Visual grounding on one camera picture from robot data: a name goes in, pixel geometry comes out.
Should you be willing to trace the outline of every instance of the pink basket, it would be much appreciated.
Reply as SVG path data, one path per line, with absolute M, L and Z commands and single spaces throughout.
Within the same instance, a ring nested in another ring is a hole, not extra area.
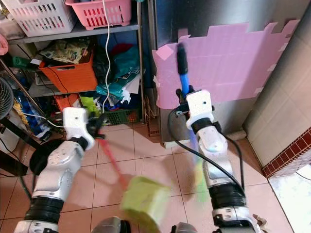
M 110 25 L 126 26 L 132 17 L 131 0 L 105 0 L 107 15 L 101 0 L 74 3 L 66 0 L 66 5 L 73 7 L 80 22 L 87 30 L 107 26 L 106 16 Z

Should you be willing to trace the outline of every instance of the green basket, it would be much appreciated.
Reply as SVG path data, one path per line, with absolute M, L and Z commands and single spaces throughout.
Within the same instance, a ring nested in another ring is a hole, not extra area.
M 106 115 L 112 125 L 134 123 L 140 120 L 140 109 L 121 109 L 106 112 Z

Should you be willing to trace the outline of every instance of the metal shelf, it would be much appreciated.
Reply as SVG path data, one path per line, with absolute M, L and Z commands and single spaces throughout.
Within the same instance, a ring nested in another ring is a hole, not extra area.
M 49 84 L 49 85 L 41 85 L 41 86 L 37 86 L 35 83 L 33 83 L 31 85 L 31 87 L 29 88 L 28 90 L 28 93 L 29 95 L 32 97 L 32 98 L 35 98 L 35 97 L 42 97 L 42 96 L 53 96 L 54 93 L 55 95 L 66 95 L 68 93 L 62 93 L 60 92 L 56 86 L 54 86 L 53 84 Z
M 138 30 L 137 22 L 132 22 L 128 26 L 110 26 L 110 33 L 119 33 L 119 32 L 127 32 L 127 31 L 136 31 Z M 74 26 L 70 33 L 63 34 L 55 34 L 55 35 L 43 35 L 43 36 L 34 36 L 34 37 L 24 37 L 22 39 L 17 40 L 9 40 L 9 45 L 16 44 L 27 44 L 39 41 L 47 41 L 47 40 L 57 40 L 57 39 L 65 39 L 65 38 L 73 38 L 73 37 L 81 37 L 81 36 L 90 36 L 90 35 L 100 35 L 107 34 L 108 29 L 105 28 L 96 28 L 94 30 L 86 30 L 84 26 L 80 22 Z

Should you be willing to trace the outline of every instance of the orange basket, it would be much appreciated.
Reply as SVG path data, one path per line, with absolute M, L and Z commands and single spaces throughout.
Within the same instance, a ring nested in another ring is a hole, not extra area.
M 41 62 L 39 69 L 62 93 L 94 91 L 97 80 L 92 67 L 93 57 L 92 53 L 87 63 L 57 67 L 44 67 L 44 62 Z

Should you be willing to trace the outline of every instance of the white cable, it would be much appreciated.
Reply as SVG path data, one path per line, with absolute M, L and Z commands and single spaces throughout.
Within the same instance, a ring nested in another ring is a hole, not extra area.
M 110 25 L 109 25 L 109 20 L 108 20 L 108 15 L 107 15 L 107 12 L 106 12 L 106 5 L 105 5 L 105 1 L 104 0 L 103 0 L 103 5 L 104 5 L 104 14 L 105 14 L 107 25 L 108 25 L 108 35 L 107 35 L 105 50 L 106 50 L 106 56 L 107 56 L 108 63 L 109 63 L 108 71 L 106 73 L 106 78 L 105 78 L 105 84 L 106 84 L 106 88 L 107 88 L 107 97 L 103 101 L 103 113 L 104 113 L 104 111 L 105 111 L 104 104 L 106 103 L 106 101 L 109 98 L 109 87 L 108 87 L 107 79 L 108 79 L 108 74 L 110 72 L 110 65 L 111 64 L 110 64 L 110 59 L 109 59 L 109 55 L 108 55 L 108 42 L 109 42 L 109 38 L 110 38 Z
M 44 116 L 38 116 L 38 115 L 29 114 L 29 113 L 23 113 L 23 114 L 24 114 L 24 115 L 27 115 L 27 116 L 31 116 L 31 117 L 37 117 L 37 118 L 45 119 L 47 122 L 49 122 L 51 125 L 53 125 L 53 126 L 55 126 L 55 127 L 64 128 L 64 126 L 60 126 L 60 125 L 55 125 L 55 124 L 53 124 L 52 122 L 50 122 L 49 120 L 47 120 Z

